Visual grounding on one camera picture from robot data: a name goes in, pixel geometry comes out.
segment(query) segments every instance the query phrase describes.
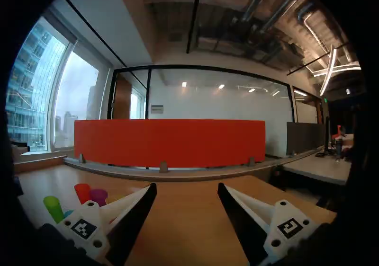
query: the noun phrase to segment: purple cup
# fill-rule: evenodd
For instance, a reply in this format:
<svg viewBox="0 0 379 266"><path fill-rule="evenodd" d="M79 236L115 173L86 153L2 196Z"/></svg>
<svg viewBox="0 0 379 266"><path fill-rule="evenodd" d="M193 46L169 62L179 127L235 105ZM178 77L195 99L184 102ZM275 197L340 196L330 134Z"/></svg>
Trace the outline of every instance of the purple cup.
<svg viewBox="0 0 379 266"><path fill-rule="evenodd" d="M90 197L92 201L95 201L101 207L107 204L105 203L105 199L108 197L108 192L103 189L92 189Z"/></svg>

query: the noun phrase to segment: office desk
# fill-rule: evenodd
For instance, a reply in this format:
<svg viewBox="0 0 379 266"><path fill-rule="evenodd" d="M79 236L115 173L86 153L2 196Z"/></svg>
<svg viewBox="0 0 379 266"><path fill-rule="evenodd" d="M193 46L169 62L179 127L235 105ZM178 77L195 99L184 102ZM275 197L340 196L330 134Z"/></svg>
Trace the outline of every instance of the office desk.
<svg viewBox="0 0 379 266"><path fill-rule="evenodd" d="M286 163L283 168L324 182L345 185L350 173L351 163L345 160L336 162L334 156L318 158L315 157L315 154Z"/></svg>
<svg viewBox="0 0 379 266"><path fill-rule="evenodd" d="M150 182L107 177L66 165L19 175L20 202L32 223L55 224L43 205L54 195L65 210L80 205L73 186L88 183L109 195L128 195ZM157 196L126 265L193 266L248 265L232 224L217 196L219 182L269 204L286 199L317 223L331 222L335 213L283 192L254 176L197 182L158 182Z"/></svg>

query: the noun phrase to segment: glass skyscraper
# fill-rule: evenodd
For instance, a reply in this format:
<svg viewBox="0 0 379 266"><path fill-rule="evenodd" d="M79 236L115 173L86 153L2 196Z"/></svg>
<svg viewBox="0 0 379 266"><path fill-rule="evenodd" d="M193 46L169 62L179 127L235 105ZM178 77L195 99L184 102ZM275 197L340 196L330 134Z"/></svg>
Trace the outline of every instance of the glass skyscraper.
<svg viewBox="0 0 379 266"><path fill-rule="evenodd" d="M47 150L47 108L55 73L66 49L45 24L41 18L22 45L6 95L9 137L27 142L30 151Z"/></svg>

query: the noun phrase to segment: orange object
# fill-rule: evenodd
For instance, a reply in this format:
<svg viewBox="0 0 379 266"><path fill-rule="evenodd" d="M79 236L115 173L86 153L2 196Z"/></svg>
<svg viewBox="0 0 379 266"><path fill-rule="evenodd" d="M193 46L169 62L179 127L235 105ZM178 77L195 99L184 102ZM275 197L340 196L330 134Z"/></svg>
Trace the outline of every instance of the orange object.
<svg viewBox="0 0 379 266"><path fill-rule="evenodd" d="M247 120L80 120L74 153L114 165L202 168L265 159L265 123Z"/></svg>
<svg viewBox="0 0 379 266"><path fill-rule="evenodd" d="M81 204L86 203L90 200L90 190L91 187L87 183L79 183L74 186L76 195L79 198Z"/></svg>

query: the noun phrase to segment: wall sign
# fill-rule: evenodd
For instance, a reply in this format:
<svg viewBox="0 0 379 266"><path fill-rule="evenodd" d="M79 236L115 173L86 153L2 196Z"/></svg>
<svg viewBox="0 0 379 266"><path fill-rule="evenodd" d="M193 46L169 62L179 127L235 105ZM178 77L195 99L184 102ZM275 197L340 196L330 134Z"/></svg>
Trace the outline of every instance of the wall sign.
<svg viewBox="0 0 379 266"><path fill-rule="evenodd" d="M163 105L152 105L151 113L154 114L163 114Z"/></svg>

